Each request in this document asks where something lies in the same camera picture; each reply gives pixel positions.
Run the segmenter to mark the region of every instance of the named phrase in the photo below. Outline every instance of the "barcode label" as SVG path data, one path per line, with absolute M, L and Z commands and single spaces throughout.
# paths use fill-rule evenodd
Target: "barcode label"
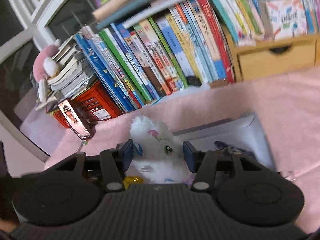
M 105 120 L 111 117 L 111 115 L 103 108 L 93 113 L 99 120 Z

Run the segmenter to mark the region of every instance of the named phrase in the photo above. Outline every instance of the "window pane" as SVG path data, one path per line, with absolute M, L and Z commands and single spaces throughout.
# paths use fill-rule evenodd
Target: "window pane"
M 38 54 L 29 41 L 0 65 L 0 109 L 17 128 L 36 105 L 30 73 Z
M 68 0 L 48 26 L 57 39 L 65 41 L 83 25 L 94 21 L 95 9 L 94 0 Z
M 1 17 L 0 17 L 0 46 L 13 38 L 24 29 L 12 10 L 8 0 L 0 0 Z

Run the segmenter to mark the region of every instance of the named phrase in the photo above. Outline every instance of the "pink plush toy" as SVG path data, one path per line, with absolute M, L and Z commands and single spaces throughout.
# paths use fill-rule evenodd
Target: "pink plush toy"
M 41 103 L 45 103 L 48 97 L 48 78 L 54 76 L 59 67 L 57 63 L 51 60 L 51 57 L 59 52 L 60 40 L 56 40 L 54 44 L 45 47 L 37 56 L 33 64 L 33 76 L 38 83 L 38 93 Z

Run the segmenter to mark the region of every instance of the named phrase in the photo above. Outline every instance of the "pink blanket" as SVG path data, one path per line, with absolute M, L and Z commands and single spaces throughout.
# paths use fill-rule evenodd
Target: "pink blanket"
M 309 233 L 320 226 L 319 103 L 320 68 L 317 67 L 202 91 L 100 122 L 96 135 L 82 151 L 97 155 L 126 141 L 131 120 L 137 115 L 164 121 L 169 129 L 178 131 L 255 112 L 267 135 L 277 169 L 285 176 L 292 172 L 295 183 L 303 190 L 306 203 L 297 223 Z M 74 153 L 79 144 L 77 136 L 67 131 L 46 167 Z

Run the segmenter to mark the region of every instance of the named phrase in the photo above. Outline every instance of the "stuffed animal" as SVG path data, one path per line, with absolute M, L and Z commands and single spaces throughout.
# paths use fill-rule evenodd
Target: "stuffed animal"
M 136 117 L 130 129 L 137 153 L 127 171 L 149 183 L 182 183 L 191 172 L 184 160 L 182 142 L 177 141 L 164 122 Z
M 38 83 L 38 95 L 41 103 L 47 101 L 48 96 L 48 78 L 54 76 L 59 71 L 57 63 L 51 60 L 51 57 L 59 52 L 60 40 L 56 40 L 54 44 L 45 47 L 37 56 L 33 64 L 33 76 Z

